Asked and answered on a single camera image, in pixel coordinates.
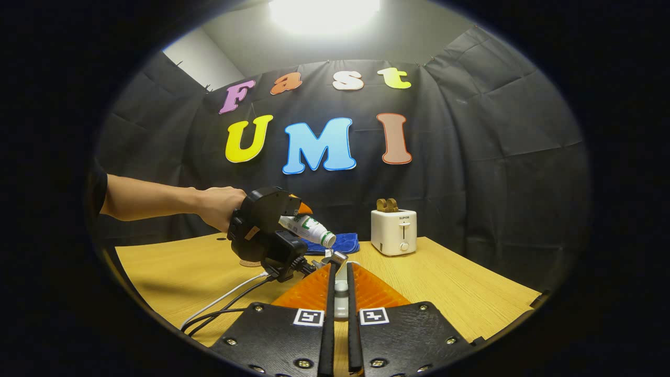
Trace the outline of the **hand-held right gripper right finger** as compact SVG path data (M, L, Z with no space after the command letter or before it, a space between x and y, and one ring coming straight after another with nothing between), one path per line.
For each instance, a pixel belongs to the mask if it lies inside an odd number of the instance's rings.
M424 376L474 351L433 303L410 302L358 263L347 277L350 374Z

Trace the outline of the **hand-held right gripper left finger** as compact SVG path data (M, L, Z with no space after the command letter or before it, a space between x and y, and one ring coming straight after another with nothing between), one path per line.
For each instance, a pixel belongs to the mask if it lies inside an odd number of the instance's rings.
M333 376L333 284L329 262L297 287L325 294L323 309L253 302L210 347L256 376Z

